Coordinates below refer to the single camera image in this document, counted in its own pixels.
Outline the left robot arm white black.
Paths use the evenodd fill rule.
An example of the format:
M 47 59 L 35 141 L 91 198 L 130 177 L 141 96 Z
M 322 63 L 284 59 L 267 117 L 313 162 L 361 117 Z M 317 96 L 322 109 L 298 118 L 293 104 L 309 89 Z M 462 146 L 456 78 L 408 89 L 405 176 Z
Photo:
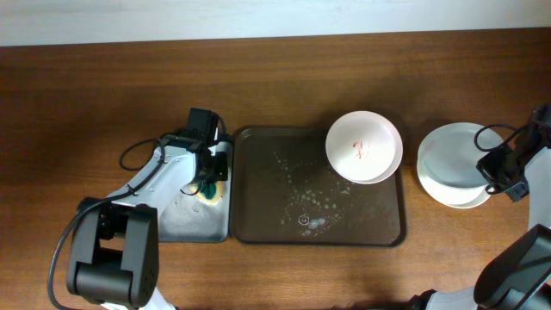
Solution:
M 66 287 L 107 309 L 171 309 L 160 293 L 159 217 L 176 195 L 198 196 L 224 182 L 229 141 L 226 125 L 213 111 L 192 108 L 187 124 L 151 142 L 149 161 L 105 198 L 84 198 L 59 246 L 71 241 Z

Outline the pale green plate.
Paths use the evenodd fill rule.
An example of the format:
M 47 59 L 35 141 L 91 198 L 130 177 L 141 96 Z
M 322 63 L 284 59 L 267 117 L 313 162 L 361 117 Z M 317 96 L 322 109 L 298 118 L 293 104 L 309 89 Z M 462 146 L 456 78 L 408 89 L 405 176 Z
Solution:
M 418 160 L 432 180 L 458 189 L 485 187 L 488 181 L 476 168 L 487 152 L 474 144 L 482 125 L 456 122 L 430 132 L 418 148 Z

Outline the white plate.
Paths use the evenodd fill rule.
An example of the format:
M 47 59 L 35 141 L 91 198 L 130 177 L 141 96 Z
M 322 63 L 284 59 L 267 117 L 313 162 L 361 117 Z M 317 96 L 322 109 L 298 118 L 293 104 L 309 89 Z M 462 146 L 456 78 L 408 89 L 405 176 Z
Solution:
M 457 189 L 431 179 L 428 171 L 417 162 L 418 179 L 423 189 L 437 202 L 451 208 L 469 209 L 475 208 L 486 202 L 490 196 L 483 188 Z

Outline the green yellow sponge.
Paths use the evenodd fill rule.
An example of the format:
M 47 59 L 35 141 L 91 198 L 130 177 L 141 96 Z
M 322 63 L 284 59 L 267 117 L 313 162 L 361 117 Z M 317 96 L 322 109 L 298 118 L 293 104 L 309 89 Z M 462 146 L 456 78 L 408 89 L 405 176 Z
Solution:
M 200 203 L 213 206 L 221 200 L 224 187 L 225 183 L 218 181 L 216 183 L 197 183 L 190 188 Z

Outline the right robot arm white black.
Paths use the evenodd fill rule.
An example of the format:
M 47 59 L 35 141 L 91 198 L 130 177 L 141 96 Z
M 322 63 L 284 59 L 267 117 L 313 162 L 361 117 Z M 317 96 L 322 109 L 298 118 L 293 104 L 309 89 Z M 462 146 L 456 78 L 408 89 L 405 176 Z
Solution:
M 482 151 L 476 169 L 490 195 L 514 202 L 529 198 L 528 231 L 494 258 L 471 288 L 452 293 L 427 290 L 403 309 L 550 308 L 550 106 L 532 111 L 501 144 Z

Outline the pink plate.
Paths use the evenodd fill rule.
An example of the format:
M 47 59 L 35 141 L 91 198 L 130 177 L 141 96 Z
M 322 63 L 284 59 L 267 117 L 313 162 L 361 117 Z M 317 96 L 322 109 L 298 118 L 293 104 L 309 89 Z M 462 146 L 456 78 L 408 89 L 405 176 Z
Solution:
M 395 125 L 382 115 L 355 111 L 338 118 L 325 138 L 332 169 L 348 181 L 380 183 L 401 163 L 404 147 Z

